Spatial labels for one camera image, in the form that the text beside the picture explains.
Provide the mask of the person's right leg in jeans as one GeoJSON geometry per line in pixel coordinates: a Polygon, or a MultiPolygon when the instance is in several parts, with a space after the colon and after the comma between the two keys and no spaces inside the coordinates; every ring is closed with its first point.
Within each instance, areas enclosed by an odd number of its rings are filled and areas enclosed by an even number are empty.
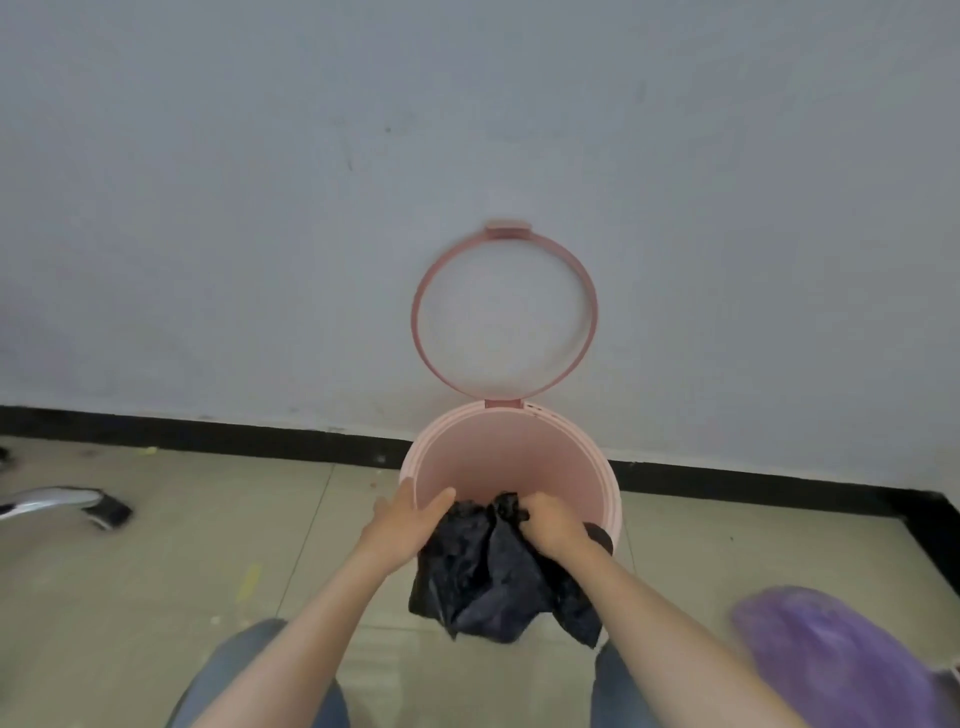
{"type": "Polygon", "coordinates": [[[590,728],[662,728],[610,639],[594,667],[590,728]]]}

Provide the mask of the person's left leg in jeans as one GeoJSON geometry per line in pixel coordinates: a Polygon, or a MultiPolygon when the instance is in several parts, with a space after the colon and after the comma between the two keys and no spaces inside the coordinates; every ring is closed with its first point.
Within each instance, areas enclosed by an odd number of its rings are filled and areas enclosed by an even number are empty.
{"type": "MultiPolygon", "coordinates": [[[[287,620],[280,617],[262,619],[221,642],[178,699],[164,728],[190,728],[286,625],[287,620]]],[[[331,683],[310,728],[351,728],[347,701],[337,681],[331,683]]]]}

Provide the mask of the person's left hand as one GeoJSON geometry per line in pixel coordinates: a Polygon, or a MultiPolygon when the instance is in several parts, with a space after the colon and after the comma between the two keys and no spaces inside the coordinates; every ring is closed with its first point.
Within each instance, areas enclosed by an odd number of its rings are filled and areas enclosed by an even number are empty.
{"type": "Polygon", "coordinates": [[[359,559],[380,578],[389,577],[410,562],[427,542],[405,539],[406,512],[409,507],[406,486],[415,486],[414,479],[403,479],[393,497],[378,498],[372,519],[362,530],[355,547],[359,559]]]}

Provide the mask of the person's left forearm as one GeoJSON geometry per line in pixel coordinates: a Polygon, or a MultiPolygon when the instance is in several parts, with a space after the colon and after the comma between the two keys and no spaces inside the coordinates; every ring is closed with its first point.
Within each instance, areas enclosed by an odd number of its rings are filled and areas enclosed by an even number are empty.
{"type": "Polygon", "coordinates": [[[353,728],[337,672],[361,617],[391,574],[425,543],[414,532],[370,532],[298,615],[177,728],[353,728]]]}

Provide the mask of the person's leg in jeans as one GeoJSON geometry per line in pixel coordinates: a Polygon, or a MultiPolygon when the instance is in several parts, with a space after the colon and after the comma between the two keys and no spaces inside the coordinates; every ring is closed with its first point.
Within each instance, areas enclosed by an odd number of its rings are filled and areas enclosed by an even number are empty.
{"type": "MultiPolygon", "coordinates": [[[[262,619],[221,642],[178,699],[164,728],[190,728],[286,625],[287,620],[280,617],[262,619]]],[[[337,681],[331,683],[310,728],[351,728],[347,701],[337,681]]]]}
{"type": "Polygon", "coordinates": [[[594,667],[590,728],[662,728],[610,639],[594,667]]]}

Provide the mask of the silver chair base leg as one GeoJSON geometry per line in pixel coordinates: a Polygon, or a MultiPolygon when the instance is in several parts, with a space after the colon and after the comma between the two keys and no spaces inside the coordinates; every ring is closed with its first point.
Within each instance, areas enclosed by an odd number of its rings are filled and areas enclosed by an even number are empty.
{"type": "Polygon", "coordinates": [[[0,521],[59,507],[89,509],[106,494],[98,489],[73,486],[33,488],[0,494],[0,521]]]}

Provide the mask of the purple plastic bag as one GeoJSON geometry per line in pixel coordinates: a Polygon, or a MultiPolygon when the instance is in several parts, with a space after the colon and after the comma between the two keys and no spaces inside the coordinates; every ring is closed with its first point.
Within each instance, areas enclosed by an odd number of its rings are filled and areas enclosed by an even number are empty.
{"type": "Polygon", "coordinates": [[[761,677],[811,728],[960,728],[960,695],[842,600],[766,588],[729,620],[761,677]]]}

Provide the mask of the black garbage bag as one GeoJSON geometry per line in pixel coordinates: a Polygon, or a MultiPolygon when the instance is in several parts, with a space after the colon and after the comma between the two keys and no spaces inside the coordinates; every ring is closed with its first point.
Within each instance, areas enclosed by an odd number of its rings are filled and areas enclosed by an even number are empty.
{"type": "Polygon", "coordinates": [[[491,501],[455,500],[416,556],[409,612],[461,635],[516,643],[550,615],[578,644],[596,648],[599,613],[584,588],[529,540],[534,493],[498,493],[491,501]]]}

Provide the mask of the pink plastic trash bin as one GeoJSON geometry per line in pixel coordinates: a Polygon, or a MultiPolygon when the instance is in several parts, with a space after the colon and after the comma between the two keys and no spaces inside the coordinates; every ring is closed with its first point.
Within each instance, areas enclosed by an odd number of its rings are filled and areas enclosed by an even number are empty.
{"type": "Polygon", "coordinates": [[[399,480],[413,481],[419,505],[447,488],[477,504],[543,492],[603,528],[618,548],[622,503],[610,461],[580,427],[532,402],[475,401],[435,418],[414,439],[399,480]]]}

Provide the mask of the black caster wheel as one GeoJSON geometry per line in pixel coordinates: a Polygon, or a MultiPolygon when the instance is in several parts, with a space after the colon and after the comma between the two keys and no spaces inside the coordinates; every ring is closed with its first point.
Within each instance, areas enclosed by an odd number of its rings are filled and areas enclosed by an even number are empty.
{"type": "Polygon", "coordinates": [[[90,504],[80,508],[86,518],[102,531],[124,528],[135,515],[134,509],[124,501],[101,491],[90,504]]]}

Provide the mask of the black baseboard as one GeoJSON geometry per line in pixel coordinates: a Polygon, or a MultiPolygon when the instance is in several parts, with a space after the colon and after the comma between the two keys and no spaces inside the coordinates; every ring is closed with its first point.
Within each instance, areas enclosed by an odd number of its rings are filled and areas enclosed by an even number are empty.
{"type": "MultiPolygon", "coordinates": [[[[212,420],[0,405],[0,436],[397,470],[409,441],[212,420]]],[[[938,491],[671,464],[609,462],[620,488],[724,503],[892,518],[960,598],[960,511],[938,491]]]]}

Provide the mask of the person's right hand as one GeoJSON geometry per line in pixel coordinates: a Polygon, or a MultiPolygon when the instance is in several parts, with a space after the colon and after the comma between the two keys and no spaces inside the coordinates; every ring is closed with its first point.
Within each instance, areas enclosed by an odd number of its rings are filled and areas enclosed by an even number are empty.
{"type": "Polygon", "coordinates": [[[597,557],[609,557],[594,541],[578,516],[558,497],[534,492],[519,500],[527,517],[520,525],[524,538],[542,556],[570,573],[597,557]]]}

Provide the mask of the person's right forearm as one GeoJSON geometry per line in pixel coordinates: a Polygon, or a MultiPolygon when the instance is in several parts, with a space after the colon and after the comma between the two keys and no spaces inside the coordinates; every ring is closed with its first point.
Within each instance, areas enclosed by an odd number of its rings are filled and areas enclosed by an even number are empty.
{"type": "Polygon", "coordinates": [[[723,642],[611,554],[569,573],[661,728],[810,728],[723,642]]]}

